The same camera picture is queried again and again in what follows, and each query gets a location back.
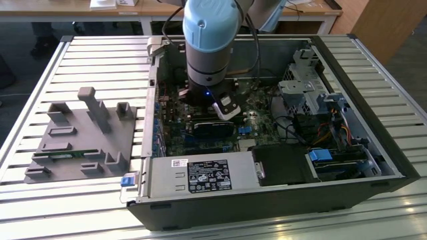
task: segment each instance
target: wooden cabinet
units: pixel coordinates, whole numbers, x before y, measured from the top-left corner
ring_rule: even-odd
[[[381,64],[427,14],[427,0],[334,0],[342,14],[330,34],[354,34]]]

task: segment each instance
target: motherboard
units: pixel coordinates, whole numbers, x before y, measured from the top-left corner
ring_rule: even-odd
[[[252,79],[234,80],[236,91],[245,91]],[[212,107],[189,106],[178,101],[177,89],[158,88],[165,156],[244,152],[252,146],[280,142],[269,113],[270,86],[260,87],[229,121],[218,119]]]

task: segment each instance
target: green circuit board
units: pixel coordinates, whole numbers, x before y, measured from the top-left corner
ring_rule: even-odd
[[[253,80],[238,80],[237,91],[245,91]],[[268,110],[270,87],[258,88],[241,105],[241,113],[229,121],[217,119],[213,109],[192,107],[177,100],[177,94],[160,98],[162,111],[162,136],[165,155],[184,156],[210,153],[230,153],[244,151],[240,140],[253,140],[256,145],[280,142],[273,119]],[[232,135],[218,139],[197,139],[193,135],[194,125],[200,123],[232,124]]]

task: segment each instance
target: blue connector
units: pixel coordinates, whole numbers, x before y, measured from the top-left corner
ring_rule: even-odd
[[[332,160],[332,156],[330,156],[330,152],[328,149],[313,149],[309,153],[308,153],[309,159],[312,162],[314,161],[330,161]]]
[[[121,187],[132,187],[138,182],[140,172],[128,172],[121,177],[120,186]]]
[[[244,128],[244,133],[250,133],[252,132],[252,127],[250,126],[246,126],[245,128]]]
[[[132,187],[134,186],[134,176],[124,176],[120,182],[121,187]]]

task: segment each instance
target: white label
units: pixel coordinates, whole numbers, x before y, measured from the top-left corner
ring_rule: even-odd
[[[138,13],[137,12],[133,12],[133,11],[120,11],[118,12],[118,15],[137,15]]]
[[[176,167],[186,167],[188,159],[173,159],[172,160],[172,168]]]

